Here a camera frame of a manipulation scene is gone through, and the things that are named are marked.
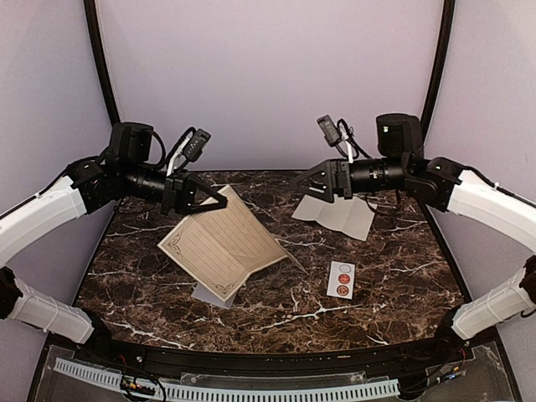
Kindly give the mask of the beige lined letter paper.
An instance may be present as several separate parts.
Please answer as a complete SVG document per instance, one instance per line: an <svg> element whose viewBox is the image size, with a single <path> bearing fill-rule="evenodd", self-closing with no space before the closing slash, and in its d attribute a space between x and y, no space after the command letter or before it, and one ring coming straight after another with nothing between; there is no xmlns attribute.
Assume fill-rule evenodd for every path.
<svg viewBox="0 0 536 402"><path fill-rule="evenodd" d="M231 186L218 194L227 199L224 209L183 218L157 245L199 285L226 302L251 275L281 260L305 270Z"/></svg>

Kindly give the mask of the grey envelope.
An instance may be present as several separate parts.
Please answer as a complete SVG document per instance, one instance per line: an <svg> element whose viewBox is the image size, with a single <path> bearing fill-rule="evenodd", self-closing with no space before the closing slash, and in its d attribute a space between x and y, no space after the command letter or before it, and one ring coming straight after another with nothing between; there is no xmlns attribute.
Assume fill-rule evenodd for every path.
<svg viewBox="0 0 536 402"><path fill-rule="evenodd" d="M219 299L213 292L211 292L208 288L204 287L201 283L197 283L194 287L192 298L200 301L208 303L212 306L223 308L225 310L229 310L236 298L237 292L235 292L229 299L226 301L222 301Z"/></svg>

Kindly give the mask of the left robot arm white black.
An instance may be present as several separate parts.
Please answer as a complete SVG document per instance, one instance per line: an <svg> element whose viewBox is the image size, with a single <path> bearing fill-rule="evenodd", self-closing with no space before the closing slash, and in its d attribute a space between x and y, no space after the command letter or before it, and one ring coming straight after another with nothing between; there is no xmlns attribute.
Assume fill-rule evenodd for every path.
<svg viewBox="0 0 536 402"><path fill-rule="evenodd" d="M8 262L63 224L89 215L108 203L134 197L159 204L162 214L199 214L223 209L227 198L186 165L196 162L210 139L190 127L172 150L148 161L151 142L160 136L152 126L119 122L109 145L98 156L68 165L51 184L1 215L1 317L51 332L79 345L100 365L118 358L106 325L93 313L33 289L17 278Z"/></svg>

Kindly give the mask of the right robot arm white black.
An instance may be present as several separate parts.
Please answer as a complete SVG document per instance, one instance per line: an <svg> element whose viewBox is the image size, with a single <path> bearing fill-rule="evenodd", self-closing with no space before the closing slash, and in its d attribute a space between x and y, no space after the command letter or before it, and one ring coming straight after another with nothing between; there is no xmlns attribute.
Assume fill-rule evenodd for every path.
<svg viewBox="0 0 536 402"><path fill-rule="evenodd" d="M345 120L317 119L330 147L348 142L343 158L328 159L295 177L304 194L332 203L357 193L403 191L441 212L464 216L535 249L535 204L486 178L474 167L445 157L427 159L418 117L389 113L377 116L379 158L362 154ZM427 346L435 363L445 363L460 344L480 332L535 309L535 259L529 257L510 279L475 301L450 310Z"/></svg>

